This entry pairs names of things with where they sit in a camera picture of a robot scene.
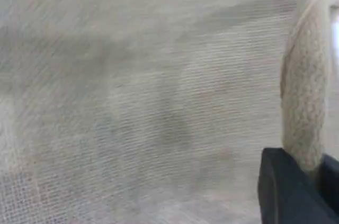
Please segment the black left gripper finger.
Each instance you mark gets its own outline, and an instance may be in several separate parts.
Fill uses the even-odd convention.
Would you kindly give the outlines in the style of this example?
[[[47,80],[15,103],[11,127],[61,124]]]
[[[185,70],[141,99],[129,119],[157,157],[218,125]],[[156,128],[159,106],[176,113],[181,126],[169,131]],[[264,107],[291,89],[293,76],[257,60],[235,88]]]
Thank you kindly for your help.
[[[257,191],[262,223],[323,221],[308,177],[281,148],[263,149]]]
[[[338,160],[325,155],[319,170],[319,190],[338,223]]]

